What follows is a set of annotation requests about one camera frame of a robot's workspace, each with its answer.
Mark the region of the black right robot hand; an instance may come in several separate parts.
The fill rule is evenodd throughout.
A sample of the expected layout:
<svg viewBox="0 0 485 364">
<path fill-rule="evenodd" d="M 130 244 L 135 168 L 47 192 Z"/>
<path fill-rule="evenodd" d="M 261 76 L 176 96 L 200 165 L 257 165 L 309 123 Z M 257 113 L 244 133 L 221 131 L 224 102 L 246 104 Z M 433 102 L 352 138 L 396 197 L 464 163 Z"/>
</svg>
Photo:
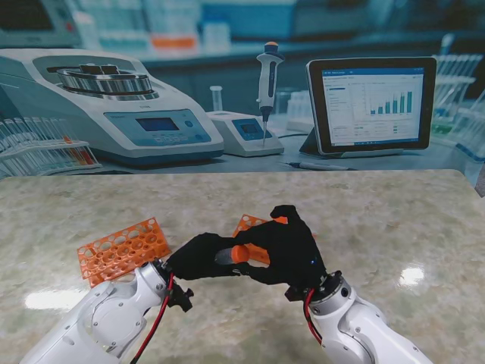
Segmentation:
<svg viewBox="0 0 485 364">
<path fill-rule="evenodd" d="M 308 225 L 293 205 L 276 206 L 272 220 L 239 232 L 236 243 L 251 243 L 267 251 L 267 268 L 241 264 L 244 275 L 260 283 L 288 284 L 299 289 L 317 288 L 327 277 L 318 246 Z"/>
</svg>

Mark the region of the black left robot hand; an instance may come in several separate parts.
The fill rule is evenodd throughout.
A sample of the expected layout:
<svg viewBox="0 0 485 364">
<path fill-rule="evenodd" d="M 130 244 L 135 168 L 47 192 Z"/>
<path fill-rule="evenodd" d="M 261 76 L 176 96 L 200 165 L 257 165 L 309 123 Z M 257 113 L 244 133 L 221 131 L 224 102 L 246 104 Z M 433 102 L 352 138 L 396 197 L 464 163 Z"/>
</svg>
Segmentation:
<svg viewBox="0 0 485 364">
<path fill-rule="evenodd" d="M 186 281 L 247 275 L 247 262 L 219 265 L 214 260 L 219 251 L 235 245 L 232 237 L 221 237 L 213 233 L 199 234 L 173 253 L 167 260 L 167 266 L 177 278 Z"/>
</svg>

